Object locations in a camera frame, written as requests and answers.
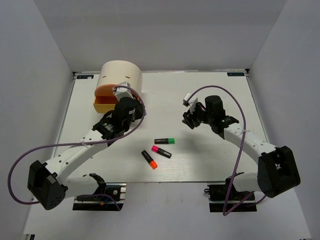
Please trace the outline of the cream round drawer cabinet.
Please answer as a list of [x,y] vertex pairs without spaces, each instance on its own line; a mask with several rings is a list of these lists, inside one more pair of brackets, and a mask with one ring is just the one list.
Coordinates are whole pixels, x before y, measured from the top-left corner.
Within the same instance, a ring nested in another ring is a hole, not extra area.
[[106,84],[117,86],[123,82],[128,82],[140,95],[143,83],[142,71],[132,62],[112,60],[102,66],[96,87]]

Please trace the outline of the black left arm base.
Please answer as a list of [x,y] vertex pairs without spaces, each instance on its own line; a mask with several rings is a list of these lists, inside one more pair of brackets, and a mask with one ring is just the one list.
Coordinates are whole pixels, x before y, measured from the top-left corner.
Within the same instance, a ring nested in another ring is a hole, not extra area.
[[117,212],[125,203],[125,183],[107,183],[95,191],[93,196],[77,196],[74,198],[73,211]]

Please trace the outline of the blue left corner sticker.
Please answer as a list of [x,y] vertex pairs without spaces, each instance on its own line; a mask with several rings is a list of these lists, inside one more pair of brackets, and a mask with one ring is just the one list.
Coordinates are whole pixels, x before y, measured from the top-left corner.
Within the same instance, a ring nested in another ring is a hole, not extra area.
[[86,75],[77,75],[77,79],[85,80],[85,79],[93,79],[94,75],[93,74],[86,74]]

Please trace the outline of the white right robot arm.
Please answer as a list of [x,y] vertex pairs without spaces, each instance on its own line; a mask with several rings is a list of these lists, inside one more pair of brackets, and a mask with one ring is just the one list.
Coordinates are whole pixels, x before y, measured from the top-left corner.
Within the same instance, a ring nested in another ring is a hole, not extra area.
[[262,192],[274,198],[301,183],[301,178],[292,150],[287,146],[277,147],[265,142],[229,115],[223,107],[221,98],[211,95],[202,104],[198,98],[187,93],[183,105],[188,108],[183,113],[182,122],[191,129],[200,124],[209,125],[222,139],[242,148],[257,165],[257,171],[236,174],[232,183],[225,188],[226,195],[236,200],[244,192]]

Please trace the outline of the green cap black highlighter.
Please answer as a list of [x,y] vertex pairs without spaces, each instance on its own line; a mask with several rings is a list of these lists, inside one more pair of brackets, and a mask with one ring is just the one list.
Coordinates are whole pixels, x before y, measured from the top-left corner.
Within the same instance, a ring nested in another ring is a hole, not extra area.
[[174,138],[157,138],[154,140],[154,144],[171,145],[171,144],[175,144],[175,139]]

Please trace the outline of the orange cap black highlighter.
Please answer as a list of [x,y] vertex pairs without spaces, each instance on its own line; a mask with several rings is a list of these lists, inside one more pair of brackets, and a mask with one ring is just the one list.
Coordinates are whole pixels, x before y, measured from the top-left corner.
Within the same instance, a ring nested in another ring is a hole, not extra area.
[[148,154],[148,152],[146,150],[143,150],[141,152],[142,156],[144,157],[144,159],[148,162],[148,164],[150,165],[150,167],[155,170],[158,165],[157,163],[154,161],[154,159]]

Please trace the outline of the yellow drawer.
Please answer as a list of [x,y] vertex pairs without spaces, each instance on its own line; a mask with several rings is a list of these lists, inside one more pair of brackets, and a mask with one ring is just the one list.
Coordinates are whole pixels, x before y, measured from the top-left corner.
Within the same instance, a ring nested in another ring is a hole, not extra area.
[[112,111],[118,100],[115,96],[96,96],[93,102],[93,107],[99,114],[105,114]]

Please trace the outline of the blue right corner sticker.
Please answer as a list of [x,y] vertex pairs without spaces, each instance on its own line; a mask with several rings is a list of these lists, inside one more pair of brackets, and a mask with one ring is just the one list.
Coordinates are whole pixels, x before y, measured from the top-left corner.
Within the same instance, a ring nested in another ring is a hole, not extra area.
[[244,77],[245,74],[243,72],[227,72],[228,77]]

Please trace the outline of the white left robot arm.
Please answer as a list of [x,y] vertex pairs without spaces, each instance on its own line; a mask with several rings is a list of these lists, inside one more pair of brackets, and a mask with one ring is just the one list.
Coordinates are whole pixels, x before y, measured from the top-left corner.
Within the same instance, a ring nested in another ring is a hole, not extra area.
[[108,198],[106,183],[96,173],[72,178],[70,175],[95,154],[110,147],[130,132],[132,122],[142,121],[145,116],[143,101],[123,97],[108,111],[78,145],[72,145],[65,152],[43,163],[35,161],[28,174],[27,188],[44,207],[52,210],[64,199]]

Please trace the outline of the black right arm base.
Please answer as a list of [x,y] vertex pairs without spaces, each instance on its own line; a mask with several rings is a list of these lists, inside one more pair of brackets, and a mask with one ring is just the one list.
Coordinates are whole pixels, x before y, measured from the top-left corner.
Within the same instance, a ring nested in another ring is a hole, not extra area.
[[[204,189],[204,193],[208,195],[209,210],[211,213],[222,213],[225,203],[225,197],[228,187],[222,182],[217,182],[216,184],[209,184]],[[228,198],[226,205],[226,211],[229,211],[233,206],[238,204],[243,198],[249,194],[248,191],[237,192],[234,187]],[[255,196],[250,196],[241,205],[239,205],[233,212],[256,212],[256,199]]]

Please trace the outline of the pink cap black highlighter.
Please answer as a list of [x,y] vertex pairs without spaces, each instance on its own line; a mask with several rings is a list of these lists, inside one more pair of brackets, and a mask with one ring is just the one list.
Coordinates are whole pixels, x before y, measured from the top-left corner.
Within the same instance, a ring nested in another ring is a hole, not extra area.
[[157,153],[157,154],[159,154],[159,155],[161,155],[161,156],[163,156],[165,158],[168,158],[168,159],[170,159],[172,157],[172,154],[170,152],[168,152],[168,151],[166,151],[166,150],[164,150],[164,149],[162,149],[162,148],[160,148],[158,146],[155,146],[155,145],[153,145],[151,147],[151,151],[154,152],[154,153]]

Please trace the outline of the blue corner sticker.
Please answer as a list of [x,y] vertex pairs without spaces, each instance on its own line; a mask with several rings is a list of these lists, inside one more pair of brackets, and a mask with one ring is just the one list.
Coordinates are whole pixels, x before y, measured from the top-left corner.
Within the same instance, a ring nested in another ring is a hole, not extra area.
[[245,74],[243,72],[227,72],[228,77],[244,77]]
[[94,75],[93,74],[86,74],[86,75],[77,75],[77,79],[85,80],[85,79],[93,79]]

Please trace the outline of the orange top drawer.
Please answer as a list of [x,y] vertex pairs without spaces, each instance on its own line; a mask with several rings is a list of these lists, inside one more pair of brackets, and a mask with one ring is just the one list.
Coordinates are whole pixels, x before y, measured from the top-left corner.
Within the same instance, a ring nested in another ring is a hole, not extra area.
[[114,96],[114,87],[116,84],[103,84],[98,86],[95,89],[94,95],[100,97],[113,97]]

